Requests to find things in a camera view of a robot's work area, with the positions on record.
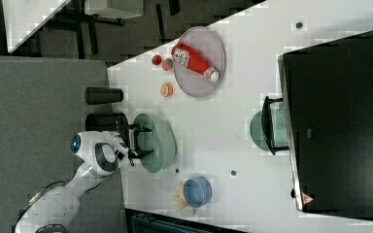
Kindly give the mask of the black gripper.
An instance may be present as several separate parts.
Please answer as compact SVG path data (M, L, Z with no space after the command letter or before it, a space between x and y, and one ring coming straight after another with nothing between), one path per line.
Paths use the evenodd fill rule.
M128 126L128 136L129 136L128 156L130 159L142 159L154 152L154 150L141 150L140 152L138 152L136 140L137 140L137 136L139 132L153 132L153 131L149 127L146 127L143 125L131 124Z

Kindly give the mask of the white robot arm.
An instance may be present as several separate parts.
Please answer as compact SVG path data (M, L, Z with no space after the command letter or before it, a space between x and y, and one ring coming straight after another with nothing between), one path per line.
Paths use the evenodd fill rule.
M150 153L137 145L137 136L151 133L140 124L129 126L129 141L118 131L86 131L76 134L71 151L83 163L65 185L49 185L32 197L19 215L12 233L69 233L67 226L80 208L81 197L112 175L121 162L141 159Z

